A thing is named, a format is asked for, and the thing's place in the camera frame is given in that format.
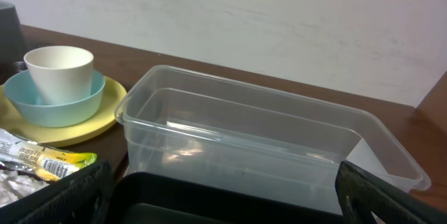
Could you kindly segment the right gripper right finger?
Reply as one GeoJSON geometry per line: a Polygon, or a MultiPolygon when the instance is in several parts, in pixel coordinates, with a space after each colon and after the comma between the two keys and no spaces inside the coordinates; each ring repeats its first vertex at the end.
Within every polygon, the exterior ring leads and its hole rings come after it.
{"type": "Polygon", "coordinates": [[[446,214],[357,165],[339,164],[335,189],[345,223],[446,224],[446,214]]]}

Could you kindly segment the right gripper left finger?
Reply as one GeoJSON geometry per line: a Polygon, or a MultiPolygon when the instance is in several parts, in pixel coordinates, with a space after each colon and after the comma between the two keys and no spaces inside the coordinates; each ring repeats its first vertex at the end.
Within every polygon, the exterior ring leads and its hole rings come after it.
{"type": "Polygon", "coordinates": [[[104,223],[114,187],[100,160],[1,208],[1,224],[104,223]]]}

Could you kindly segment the green yellow snack wrapper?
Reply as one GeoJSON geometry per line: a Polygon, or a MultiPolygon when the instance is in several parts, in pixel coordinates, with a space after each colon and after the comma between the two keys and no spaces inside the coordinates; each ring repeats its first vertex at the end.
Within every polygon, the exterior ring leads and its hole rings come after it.
{"type": "Polygon", "coordinates": [[[59,181],[97,160],[95,153],[64,151],[19,137],[1,129],[1,166],[59,181]]]}

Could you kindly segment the white tissue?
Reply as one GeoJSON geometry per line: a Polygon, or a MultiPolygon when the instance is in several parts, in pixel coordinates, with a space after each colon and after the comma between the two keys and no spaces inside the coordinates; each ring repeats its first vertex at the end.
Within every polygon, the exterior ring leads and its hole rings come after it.
{"type": "Polygon", "coordinates": [[[39,181],[10,170],[1,170],[0,183],[0,207],[16,202],[48,186],[45,181],[39,181]]]}

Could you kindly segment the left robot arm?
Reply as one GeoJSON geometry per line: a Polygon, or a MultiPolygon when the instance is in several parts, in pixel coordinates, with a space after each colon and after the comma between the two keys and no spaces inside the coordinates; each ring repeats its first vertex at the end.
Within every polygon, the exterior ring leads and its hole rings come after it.
{"type": "Polygon", "coordinates": [[[15,5],[1,1],[1,63],[23,61],[27,51],[15,5]]]}

